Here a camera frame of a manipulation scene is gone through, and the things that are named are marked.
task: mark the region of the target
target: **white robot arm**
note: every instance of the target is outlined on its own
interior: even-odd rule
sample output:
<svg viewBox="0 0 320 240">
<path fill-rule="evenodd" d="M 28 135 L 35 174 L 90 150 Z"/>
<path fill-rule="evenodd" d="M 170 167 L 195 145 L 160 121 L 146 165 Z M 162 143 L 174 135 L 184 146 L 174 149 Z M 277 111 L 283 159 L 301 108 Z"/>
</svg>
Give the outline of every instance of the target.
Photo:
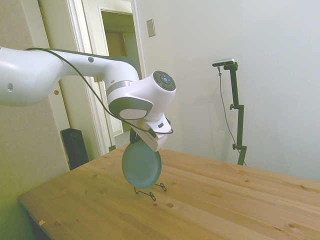
<svg viewBox="0 0 320 240">
<path fill-rule="evenodd" d="M 106 86 L 110 112 L 131 123 L 155 152 L 164 145 L 172 128 L 164 112 L 175 93 L 174 80 L 155 71 L 139 80 L 130 64 L 80 52 L 53 50 L 84 76 L 98 77 Z M 61 78 L 79 75 L 66 61 L 47 51 L 0 47 L 0 105 L 29 106 L 43 100 Z"/>
</svg>

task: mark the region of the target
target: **control buttons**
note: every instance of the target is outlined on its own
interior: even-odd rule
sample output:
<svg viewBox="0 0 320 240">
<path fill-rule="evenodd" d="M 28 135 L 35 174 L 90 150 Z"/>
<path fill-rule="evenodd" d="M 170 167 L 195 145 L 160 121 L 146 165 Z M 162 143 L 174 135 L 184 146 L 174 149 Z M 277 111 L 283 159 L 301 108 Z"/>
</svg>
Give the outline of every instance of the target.
<svg viewBox="0 0 320 240">
<path fill-rule="evenodd" d="M 165 84 L 171 84 L 171 79 L 170 79 L 170 76 L 169 75 L 164 75 L 164 74 L 161 74 L 160 75 L 160 79 L 163 83 Z"/>
<path fill-rule="evenodd" d="M 153 73 L 153 78 L 164 90 L 173 91 L 176 89 L 175 81 L 163 71 L 155 71 Z"/>
</svg>

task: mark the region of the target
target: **wooden tabletop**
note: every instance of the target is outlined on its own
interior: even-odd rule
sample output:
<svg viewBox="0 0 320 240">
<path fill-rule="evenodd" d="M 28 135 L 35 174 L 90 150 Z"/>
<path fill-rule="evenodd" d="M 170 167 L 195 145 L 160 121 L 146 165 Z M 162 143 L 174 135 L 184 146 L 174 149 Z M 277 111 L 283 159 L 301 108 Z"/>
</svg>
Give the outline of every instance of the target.
<svg viewBox="0 0 320 240">
<path fill-rule="evenodd" d="M 320 240 L 320 182 L 163 149 L 153 201 L 126 181 L 124 149 L 19 201 L 57 240 Z"/>
</svg>

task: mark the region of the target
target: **black cable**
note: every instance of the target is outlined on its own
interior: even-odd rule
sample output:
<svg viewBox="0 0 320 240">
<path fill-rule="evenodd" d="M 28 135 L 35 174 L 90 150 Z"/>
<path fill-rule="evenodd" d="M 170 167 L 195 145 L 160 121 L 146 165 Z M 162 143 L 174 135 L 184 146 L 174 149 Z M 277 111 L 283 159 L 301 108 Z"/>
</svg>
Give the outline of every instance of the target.
<svg viewBox="0 0 320 240">
<path fill-rule="evenodd" d="M 145 130 L 143 128 L 140 128 L 138 126 L 135 126 L 134 124 L 132 124 L 131 122 L 128 122 L 120 117 L 117 117 L 116 115 L 112 114 L 107 108 L 106 106 L 104 105 L 104 103 L 102 102 L 102 100 L 100 99 L 100 97 L 97 95 L 97 93 L 95 92 L 95 90 L 91 87 L 91 85 L 88 83 L 88 81 L 86 80 L 86 78 L 82 75 L 82 73 L 71 63 L 69 62 L 68 60 L 66 60 L 64 57 L 60 56 L 59 54 L 51 51 L 50 49 L 46 49 L 46 48 L 40 48 L 40 47 L 31 47 L 31 48 L 28 48 L 26 49 L 26 51 L 30 51 L 30 50 L 40 50 L 40 51 L 44 51 L 44 52 L 47 52 L 47 53 L 50 53 L 54 56 L 56 56 L 57 58 L 59 58 L 60 60 L 64 61 L 65 63 L 67 63 L 70 67 L 72 67 L 78 74 L 79 76 L 84 80 L 84 82 L 86 83 L 86 85 L 90 88 L 90 90 L 92 91 L 92 93 L 95 95 L 95 97 L 98 99 L 98 101 L 100 102 L 100 104 L 102 105 L 103 109 L 109 114 L 111 115 L 112 117 L 126 123 L 126 124 L 129 124 L 130 126 L 132 127 L 135 127 L 136 129 L 140 130 L 140 131 L 143 131 L 143 132 L 146 132 L 146 133 L 150 133 L 150 134 L 173 134 L 174 133 L 174 130 L 171 128 L 171 132 L 157 132 L 157 131 L 150 131 L 150 130 Z"/>
<path fill-rule="evenodd" d="M 220 96 L 221 96 L 221 101 L 222 101 L 222 105 L 223 105 L 224 119 L 225 119 L 225 122 L 226 122 L 226 126 L 228 127 L 229 133 L 230 133 L 230 135 L 231 135 L 231 137 L 232 137 L 232 139 L 233 139 L 234 145 L 237 145 L 237 144 L 236 144 L 236 140 L 235 140 L 235 138 L 234 138 L 234 135 L 232 134 L 232 132 L 231 132 L 231 130 L 230 130 L 230 127 L 229 127 L 229 123 L 228 123 L 228 119 L 227 119 L 227 114 L 226 114 L 225 102 L 224 102 L 224 98 L 223 98 L 223 96 L 222 96 L 222 89 L 221 89 L 221 85 L 222 85 L 222 83 L 221 83 L 221 75 L 222 75 L 222 74 L 221 74 L 221 72 L 220 72 L 220 67 L 218 66 L 217 68 L 218 68 L 218 71 L 219 71 Z"/>
</svg>

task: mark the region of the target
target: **green plate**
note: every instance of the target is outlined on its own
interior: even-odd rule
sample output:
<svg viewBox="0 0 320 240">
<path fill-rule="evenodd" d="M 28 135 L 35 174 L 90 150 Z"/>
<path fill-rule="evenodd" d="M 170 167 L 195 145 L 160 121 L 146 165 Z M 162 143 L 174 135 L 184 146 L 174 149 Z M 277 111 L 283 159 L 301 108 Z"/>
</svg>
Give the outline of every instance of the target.
<svg viewBox="0 0 320 240">
<path fill-rule="evenodd" d="M 130 143 L 122 156 L 122 171 L 127 181 L 136 188 L 148 189 L 159 179 L 161 174 L 160 153 L 154 152 L 140 139 Z"/>
</svg>

